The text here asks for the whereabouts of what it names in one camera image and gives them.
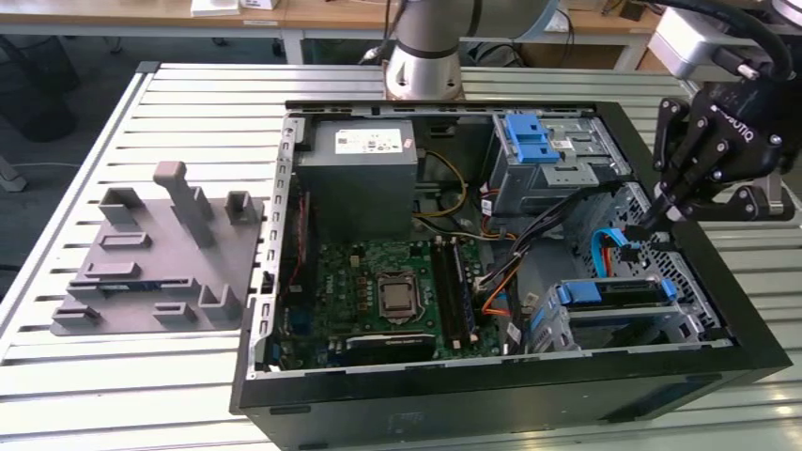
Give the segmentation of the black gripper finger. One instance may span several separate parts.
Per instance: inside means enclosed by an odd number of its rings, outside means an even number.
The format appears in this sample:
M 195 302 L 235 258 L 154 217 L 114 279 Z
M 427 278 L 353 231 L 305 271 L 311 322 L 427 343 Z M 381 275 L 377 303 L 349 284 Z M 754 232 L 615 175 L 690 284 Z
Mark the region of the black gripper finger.
M 670 230 L 670 210 L 691 216 L 688 205 L 702 199 L 712 167 L 730 151 L 728 144 L 718 149 L 714 142 L 716 118 L 711 106 L 706 96 L 691 101 L 664 98 L 660 103 L 652 149 L 659 194 L 640 222 L 647 231 Z
M 726 202 L 715 202 L 700 195 L 690 196 L 670 210 L 656 216 L 656 230 L 668 231 L 678 222 L 787 222 L 792 219 L 796 207 L 788 191 L 780 189 L 779 210 L 771 211 L 771 202 L 762 188 L 743 185 L 735 189 Z

